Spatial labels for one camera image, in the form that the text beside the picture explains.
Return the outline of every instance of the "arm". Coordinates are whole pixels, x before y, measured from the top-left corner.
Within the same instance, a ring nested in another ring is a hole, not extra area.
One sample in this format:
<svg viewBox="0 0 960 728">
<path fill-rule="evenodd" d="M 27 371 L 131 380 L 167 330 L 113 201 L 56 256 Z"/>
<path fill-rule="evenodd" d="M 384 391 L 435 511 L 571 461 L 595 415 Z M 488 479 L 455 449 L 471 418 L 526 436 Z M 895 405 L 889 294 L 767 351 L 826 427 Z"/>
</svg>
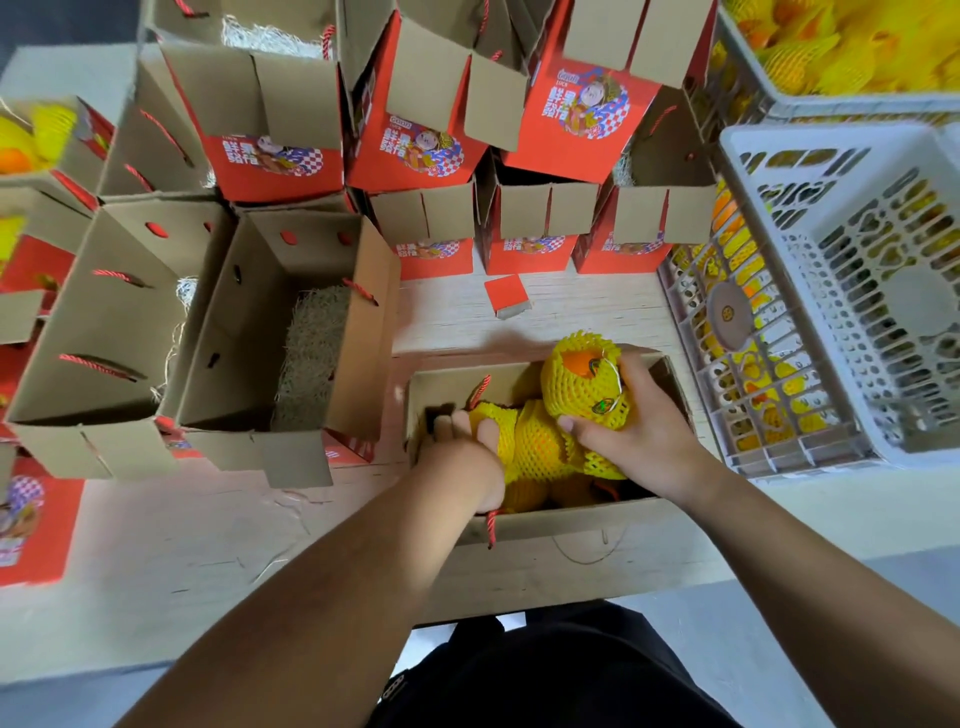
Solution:
<svg viewBox="0 0 960 728">
<path fill-rule="evenodd" d="M 466 413 L 455 422 L 438 418 L 444 442 L 217 622 L 117 728 L 363 725 L 467 521 L 503 499 L 496 423 L 485 447 Z"/>
<path fill-rule="evenodd" d="M 637 359 L 620 367 L 637 417 L 560 425 L 704 529 L 836 725 L 960 725 L 960 628 L 715 460 Z"/>
</svg>

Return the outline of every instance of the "printed label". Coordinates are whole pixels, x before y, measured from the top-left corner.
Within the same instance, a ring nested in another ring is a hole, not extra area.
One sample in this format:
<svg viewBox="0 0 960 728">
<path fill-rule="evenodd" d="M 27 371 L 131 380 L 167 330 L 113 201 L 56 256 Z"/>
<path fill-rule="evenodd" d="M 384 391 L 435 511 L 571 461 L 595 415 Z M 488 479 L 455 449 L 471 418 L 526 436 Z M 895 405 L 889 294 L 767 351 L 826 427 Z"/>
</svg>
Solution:
<svg viewBox="0 0 960 728">
<path fill-rule="evenodd" d="M 324 155 L 319 149 L 280 146 L 268 136 L 224 136 L 222 141 L 233 164 L 250 164 L 294 177 L 310 177 L 324 168 Z"/>
<path fill-rule="evenodd" d="M 459 240 L 446 240 L 441 243 L 404 243 L 396 246 L 400 257 L 422 257 L 437 259 L 451 257 L 460 250 Z"/>
<path fill-rule="evenodd" d="M 452 175 L 464 163 L 464 150 L 453 136 L 397 116 L 391 116 L 383 130 L 380 151 L 430 177 Z"/>
<path fill-rule="evenodd" d="M 530 255 L 553 253 L 563 245 L 564 240 L 564 237 L 512 237 L 503 241 L 503 250 Z"/>
<path fill-rule="evenodd" d="M 627 89 L 597 67 L 585 74 L 558 71 L 542 115 L 557 119 L 575 136 L 602 139 L 616 132 L 628 113 Z"/>
<path fill-rule="evenodd" d="M 15 475 L 0 503 L 0 567 L 20 560 L 24 544 L 34 535 L 43 509 L 43 486 L 27 475 Z"/>
<path fill-rule="evenodd" d="M 663 245 L 663 231 L 657 233 L 657 241 L 653 243 L 614 243 L 613 233 L 604 240 L 601 250 L 622 255 L 646 255 Z"/>
</svg>

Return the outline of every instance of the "open cardboard box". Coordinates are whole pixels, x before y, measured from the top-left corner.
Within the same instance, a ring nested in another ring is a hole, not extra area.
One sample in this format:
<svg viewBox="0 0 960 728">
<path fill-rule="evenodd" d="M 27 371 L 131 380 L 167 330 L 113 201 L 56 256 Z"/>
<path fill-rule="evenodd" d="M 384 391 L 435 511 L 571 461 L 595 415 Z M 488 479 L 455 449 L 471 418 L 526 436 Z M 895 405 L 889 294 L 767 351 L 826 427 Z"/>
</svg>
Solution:
<svg viewBox="0 0 960 728">
<path fill-rule="evenodd" d="M 630 345 L 617 346 L 623 351 L 636 350 L 636 347 Z M 686 420 L 691 422 L 690 409 L 670 359 L 651 349 L 640 351 L 654 381 L 677 404 Z M 541 396 L 542 365 L 542 361 L 525 361 L 415 373 L 407 384 L 404 402 L 404 437 L 411 467 L 417 462 L 420 443 L 427 434 L 428 427 L 432 425 L 432 417 L 440 411 L 449 412 L 453 408 L 463 407 L 484 376 L 491 376 L 484 400 L 498 404 L 522 405 L 527 400 Z M 533 539 L 623 525 L 638 519 L 645 499 L 647 498 L 642 497 L 602 505 L 497 516 L 496 538 L 500 541 Z M 487 540 L 487 520 L 478 516 L 470 519 L 457 543 L 485 544 Z"/>
<path fill-rule="evenodd" d="M 204 187 L 209 164 L 166 61 L 147 46 L 136 62 L 132 96 L 113 136 L 97 196 L 105 203 L 196 200 L 214 197 Z"/>
<path fill-rule="evenodd" d="M 225 198 L 280 203 L 343 189 L 338 0 L 148 0 L 144 16 Z M 324 56 L 227 47 L 227 17 L 317 43 Z"/>
<path fill-rule="evenodd" d="M 96 191 L 113 139 L 113 125 L 76 96 L 6 99 L 0 116 L 32 132 L 32 126 L 24 124 L 24 121 L 32 121 L 36 107 L 46 104 L 57 104 L 77 114 L 77 122 L 70 130 L 60 159 L 50 169 L 0 175 L 0 187 L 32 187 L 90 217 L 100 206 Z"/>
<path fill-rule="evenodd" d="M 0 273 L 0 292 L 47 291 L 53 304 L 84 241 L 90 218 L 29 187 L 0 187 L 0 218 L 23 217 L 10 259 Z"/>
<path fill-rule="evenodd" d="M 244 215 L 186 381 L 179 423 L 187 440 L 221 470 L 263 470 L 276 488 L 329 484 L 328 430 L 366 443 L 380 437 L 399 269 L 373 224 L 359 215 Z M 373 301 L 350 294 L 324 427 L 271 431 L 300 292 L 343 285 L 344 279 Z"/>
<path fill-rule="evenodd" d="M 400 257 L 403 280 L 473 272 L 473 180 L 371 195 L 373 219 Z"/>
<path fill-rule="evenodd" d="M 488 275 L 564 270 L 577 237 L 590 232 L 599 191 L 487 155 L 477 169 L 477 215 Z"/>
<path fill-rule="evenodd" d="M 632 183 L 607 178 L 578 273 L 653 273 L 670 246 L 709 242 L 716 178 L 682 91 L 660 89 L 620 164 Z"/>
<path fill-rule="evenodd" d="M 232 233 L 212 202 L 97 212 L 7 412 L 51 475 L 137 479 L 176 467 L 156 419 L 180 405 Z M 192 276 L 199 281 L 187 313 L 177 287 Z M 154 389 L 164 383 L 157 402 Z"/>
<path fill-rule="evenodd" d="M 516 149 L 527 74 L 505 0 L 346 2 L 345 21 L 350 186 L 462 184 L 487 145 Z"/>
</svg>

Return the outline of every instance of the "round label on crate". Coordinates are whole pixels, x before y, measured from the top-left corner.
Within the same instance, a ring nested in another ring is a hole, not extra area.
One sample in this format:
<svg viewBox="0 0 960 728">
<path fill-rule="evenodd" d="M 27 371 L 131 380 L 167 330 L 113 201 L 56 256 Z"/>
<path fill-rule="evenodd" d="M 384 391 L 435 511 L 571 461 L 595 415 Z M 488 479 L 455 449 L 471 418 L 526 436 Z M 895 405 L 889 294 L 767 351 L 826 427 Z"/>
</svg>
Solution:
<svg viewBox="0 0 960 728">
<path fill-rule="evenodd" d="M 713 335 L 728 352 L 741 352 L 754 332 L 754 310 L 740 286 L 722 280 L 707 296 L 707 320 Z"/>
<path fill-rule="evenodd" d="M 935 336 L 957 321 L 953 288 L 930 268 L 900 268 L 884 289 L 890 313 L 912 336 Z"/>
</svg>

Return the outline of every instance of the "person's right hand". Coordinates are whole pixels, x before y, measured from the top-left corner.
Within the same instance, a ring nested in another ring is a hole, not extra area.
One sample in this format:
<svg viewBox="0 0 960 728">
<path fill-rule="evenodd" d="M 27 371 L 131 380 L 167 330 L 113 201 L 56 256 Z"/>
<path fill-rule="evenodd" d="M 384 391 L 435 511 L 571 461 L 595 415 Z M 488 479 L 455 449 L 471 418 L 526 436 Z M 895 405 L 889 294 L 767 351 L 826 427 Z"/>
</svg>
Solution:
<svg viewBox="0 0 960 728">
<path fill-rule="evenodd" d="M 557 418 L 557 424 L 633 482 L 686 508 L 696 498 L 698 486 L 724 466 L 700 444 L 677 405 L 643 366 L 639 353 L 624 353 L 619 365 L 633 398 L 622 429 L 607 429 L 568 415 Z"/>
</svg>

